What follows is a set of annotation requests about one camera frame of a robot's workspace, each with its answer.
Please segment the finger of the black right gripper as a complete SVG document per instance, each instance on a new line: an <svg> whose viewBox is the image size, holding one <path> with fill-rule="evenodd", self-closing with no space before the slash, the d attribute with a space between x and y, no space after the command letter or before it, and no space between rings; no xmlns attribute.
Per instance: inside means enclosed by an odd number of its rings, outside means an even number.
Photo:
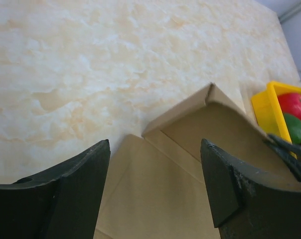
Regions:
<svg viewBox="0 0 301 239"><path fill-rule="evenodd" d="M281 158L294 177L301 182L301 145L291 144L274 134L267 134L267 137L264 143Z"/></svg>

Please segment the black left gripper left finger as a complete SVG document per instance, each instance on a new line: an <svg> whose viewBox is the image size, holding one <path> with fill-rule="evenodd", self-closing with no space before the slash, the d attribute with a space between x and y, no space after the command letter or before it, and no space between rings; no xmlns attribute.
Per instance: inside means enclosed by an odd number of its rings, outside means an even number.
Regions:
<svg viewBox="0 0 301 239"><path fill-rule="evenodd" d="M0 239L91 239L99 214L110 144L12 184L0 184Z"/></svg>

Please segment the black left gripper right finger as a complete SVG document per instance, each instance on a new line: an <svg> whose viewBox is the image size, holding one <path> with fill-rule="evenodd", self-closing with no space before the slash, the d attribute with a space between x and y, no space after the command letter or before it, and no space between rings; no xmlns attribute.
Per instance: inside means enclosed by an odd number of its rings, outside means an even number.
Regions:
<svg viewBox="0 0 301 239"><path fill-rule="evenodd" d="M213 224L223 239L301 239L301 182L256 168L201 141Z"/></svg>

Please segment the brown cardboard box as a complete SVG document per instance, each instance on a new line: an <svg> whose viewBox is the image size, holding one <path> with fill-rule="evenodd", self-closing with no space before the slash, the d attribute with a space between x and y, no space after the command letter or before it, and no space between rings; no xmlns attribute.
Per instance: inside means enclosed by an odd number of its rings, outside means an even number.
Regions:
<svg viewBox="0 0 301 239"><path fill-rule="evenodd" d="M218 239L200 159L203 138L284 181L294 178L262 133L214 84L129 134L113 155L96 239Z"/></svg>

